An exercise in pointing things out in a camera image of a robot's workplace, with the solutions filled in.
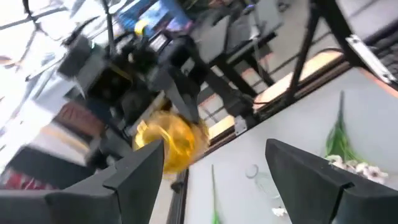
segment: computer screen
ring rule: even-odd
[[[192,23],[175,0],[134,0],[118,14],[118,19],[126,30],[134,30],[138,21],[146,21],[150,28],[147,35],[162,29],[188,29]]]

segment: floor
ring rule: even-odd
[[[308,17],[308,0],[293,0],[292,5],[282,15],[284,23],[277,30],[277,37],[269,42],[269,46],[273,53],[262,58],[262,66],[271,73],[271,77],[277,81],[290,73],[295,65],[296,59],[287,63],[278,71],[276,68],[281,66],[285,61],[300,51],[301,43],[306,31],[306,23]],[[328,27],[321,20],[315,33],[315,44],[310,49],[308,58],[315,55],[322,49],[327,47],[336,47],[337,43],[334,37],[327,34]],[[267,86],[261,81],[260,76],[248,65],[241,63],[235,69],[243,76],[243,78],[258,92],[264,91]],[[218,68],[213,67],[218,75],[222,73]],[[227,112],[223,109],[223,103],[219,96],[213,95],[199,105],[199,113],[202,119],[206,121],[208,126],[212,126],[227,116]]]

